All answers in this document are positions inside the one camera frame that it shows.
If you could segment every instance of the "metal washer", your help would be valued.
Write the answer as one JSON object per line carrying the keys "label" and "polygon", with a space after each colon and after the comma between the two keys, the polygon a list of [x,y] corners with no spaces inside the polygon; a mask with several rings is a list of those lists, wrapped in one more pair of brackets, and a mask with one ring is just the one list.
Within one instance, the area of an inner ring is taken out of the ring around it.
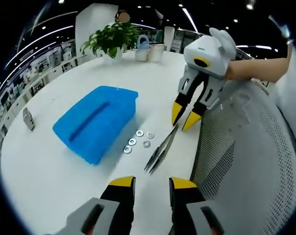
{"label": "metal washer", "polygon": [[153,133],[147,133],[147,137],[148,137],[148,139],[152,139],[154,137],[154,134]]}
{"label": "metal washer", "polygon": [[123,149],[123,152],[125,154],[129,154],[131,151],[132,151],[132,147],[129,146],[129,145],[125,146],[124,149]]}
{"label": "metal washer", "polygon": [[144,141],[143,145],[145,148],[149,148],[151,144],[150,141]]}
{"label": "metal washer", "polygon": [[136,139],[135,138],[131,138],[131,139],[129,139],[129,141],[128,141],[128,145],[130,145],[130,146],[133,146],[133,145],[135,145],[136,144]]}
{"label": "metal washer", "polygon": [[136,131],[136,136],[141,137],[143,135],[144,135],[144,131],[142,131],[142,130]]}

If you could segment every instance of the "white pillar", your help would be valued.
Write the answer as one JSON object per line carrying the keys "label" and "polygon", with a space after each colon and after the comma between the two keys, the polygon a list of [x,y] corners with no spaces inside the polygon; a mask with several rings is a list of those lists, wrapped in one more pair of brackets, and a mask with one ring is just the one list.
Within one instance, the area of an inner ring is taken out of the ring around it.
{"label": "white pillar", "polygon": [[166,46],[166,51],[170,51],[172,47],[172,42],[174,38],[174,27],[166,26],[164,27],[164,45]]}
{"label": "white pillar", "polygon": [[[82,55],[79,51],[80,47],[92,33],[102,30],[106,25],[114,22],[117,11],[118,6],[116,5],[93,3],[76,16],[75,43],[77,56]],[[95,58],[90,49],[85,50],[85,53],[87,60]]]}

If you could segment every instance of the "metal tweezers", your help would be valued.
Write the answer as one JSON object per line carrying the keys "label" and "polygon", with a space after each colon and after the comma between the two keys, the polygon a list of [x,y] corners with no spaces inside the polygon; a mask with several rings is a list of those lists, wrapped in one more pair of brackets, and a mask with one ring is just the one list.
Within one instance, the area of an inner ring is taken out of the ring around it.
{"label": "metal tweezers", "polygon": [[[144,170],[148,170],[151,165],[153,164],[153,162],[155,161],[153,167],[150,169],[149,171],[149,174],[152,174],[157,168],[158,166],[162,163],[162,161],[164,160],[166,154],[168,153],[170,147],[171,147],[171,144],[174,140],[174,137],[175,137],[175,134],[178,130],[178,125],[176,125],[172,131],[168,134],[168,136],[164,139],[164,141],[159,145],[159,147],[156,148],[156,150],[153,152],[152,156],[150,157],[146,167]],[[164,150],[161,152],[160,154],[160,151],[162,149],[162,147],[165,145],[166,147],[164,148]]]}

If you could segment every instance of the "green leaves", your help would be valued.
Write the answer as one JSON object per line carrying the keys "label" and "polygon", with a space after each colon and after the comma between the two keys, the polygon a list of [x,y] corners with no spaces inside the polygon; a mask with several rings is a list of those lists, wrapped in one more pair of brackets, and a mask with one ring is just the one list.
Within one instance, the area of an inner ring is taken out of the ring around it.
{"label": "green leaves", "polygon": [[115,58],[117,48],[128,46],[131,49],[136,47],[139,32],[130,22],[116,22],[113,25],[107,25],[103,30],[97,30],[91,34],[86,42],[80,48],[80,51],[85,54],[85,50],[90,48],[93,54],[96,54],[98,49],[104,51],[110,57]]}
{"label": "green leaves", "polygon": [[115,56],[117,55],[117,52],[118,52],[118,48],[114,47],[114,48],[111,48],[111,49],[108,50],[108,55],[111,58],[115,58]]}

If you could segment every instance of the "white tabletop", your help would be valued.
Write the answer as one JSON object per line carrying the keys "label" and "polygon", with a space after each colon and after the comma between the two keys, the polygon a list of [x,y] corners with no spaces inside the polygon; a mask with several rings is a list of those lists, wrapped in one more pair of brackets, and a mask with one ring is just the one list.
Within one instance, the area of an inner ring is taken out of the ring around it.
{"label": "white tabletop", "polygon": [[[164,52],[158,64],[137,62],[134,52],[125,53],[120,64],[111,66],[97,58],[60,75],[26,104],[36,127],[32,132],[27,129],[22,112],[15,118],[3,142],[1,172],[10,201],[33,234],[57,232],[71,212],[90,198],[100,197],[111,180],[128,175],[136,177],[131,234],[166,235],[170,231],[169,177],[190,177],[200,123],[187,132],[178,130],[154,174],[143,170],[172,129],[171,110],[184,66],[183,55],[172,52]],[[144,137],[138,138],[131,154],[109,151],[99,165],[90,165],[65,146],[52,126],[75,103],[102,85],[137,91],[138,126],[155,137],[150,148],[142,147]],[[181,126],[191,109],[190,105],[180,120]]]}

